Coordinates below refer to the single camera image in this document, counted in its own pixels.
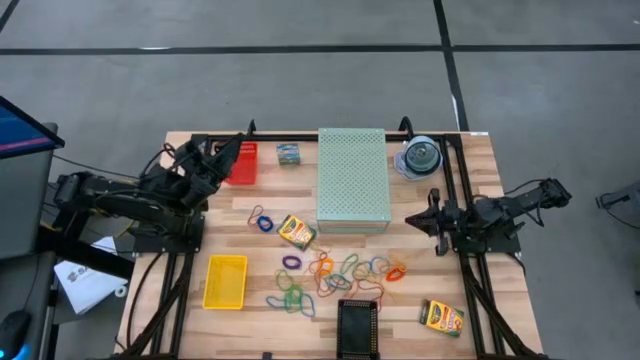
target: black floor stripe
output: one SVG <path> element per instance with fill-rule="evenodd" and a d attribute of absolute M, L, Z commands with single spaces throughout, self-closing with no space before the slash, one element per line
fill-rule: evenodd
<path fill-rule="evenodd" d="M 452 50 L 454 52 L 639 51 L 640 44 L 454 45 Z"/>
<path fill-rule="evenodd" d="M 469 122 L 467 121 L 467 112 L 464 108 L 464 100 L 462 100 L 462 90 L 460 89 L 460 79 L 458 78 L 458 70 L 456 69 L 456 60 L 453 57 L 451 39 L 449 38 L 449 29 L 447 28 L 447 18 L 444 15 L 444 7 L 442 0 L 433 0 L 433 7 L 436 10 L 436 18 L 438 20 L 438 30 L 440 31 L 440 40 L 442 41 L 442 51 L 444 53 L 444 62 L 447 66 L 447 76 L 449 78 L 449 88 L 455 103 L 455 111 L 458 118 L 458 130 L 469 131 Z"/>
<path fill-rule="evenodd" d="M 305 54 L 305 53 L 411 53 L 442 51 L 440 45 L 287 45 L 208 46 L 166 48 L 51 48 L 0 49 L 0 55 L 215 55 L 215 54 Z"/>
<path fill-rule="evenodd" d="M 4 10 L 2 17 L 0 17 L 0 33 L 2 32 L 2 29 L 4 29 L 5 25 L 7 25 L 7 21 L 9 21 L 11 14 L 13 14 L 13 10 L 18 6 L 19 2 L 20 0 L 11 0 L 7 8 Z"/>

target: computer monitor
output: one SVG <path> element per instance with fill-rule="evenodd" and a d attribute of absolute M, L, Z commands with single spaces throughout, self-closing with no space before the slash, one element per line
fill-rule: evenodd
<path fill-rule="evenodd" d="M 0 96 L 0 159 L 63 146 L 64 140 Z"/>

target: purple rubber band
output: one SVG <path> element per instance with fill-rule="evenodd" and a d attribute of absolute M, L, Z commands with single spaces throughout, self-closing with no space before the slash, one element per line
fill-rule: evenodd
<path fill-rule="evenodd" d="M 288 261 L 293 260 L 296 262 L 295 265 L 289 265 Z M 302 260 L 300 260 L 297 256 L 287 255 L 282 258 L 282 265 L 289 270 L 298 270 L 302 267 Z"/>

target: white paper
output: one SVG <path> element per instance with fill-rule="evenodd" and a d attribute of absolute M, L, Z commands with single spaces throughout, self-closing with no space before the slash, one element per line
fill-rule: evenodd
<path fill-rule="evenodd" d="M 116 254 L 115 243 L 111 236 L 102 238 L 92 246 Z M 69 297 L 73 310 L 78 315 L 84 314 L 128 282 L 117 276 L 104 274 L 70 261 L 63 261 L 53 269 Z"/>

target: red plastic basket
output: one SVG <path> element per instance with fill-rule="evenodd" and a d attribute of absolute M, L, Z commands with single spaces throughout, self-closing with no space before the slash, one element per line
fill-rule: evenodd
<path fill-rule="evenodd" d="M 231 176 L 225 181 L 232 185 L 253 185 L 256 183 L 258 167 L 258 144 L 242 143 L 238 161 L 231 168 Z"/>

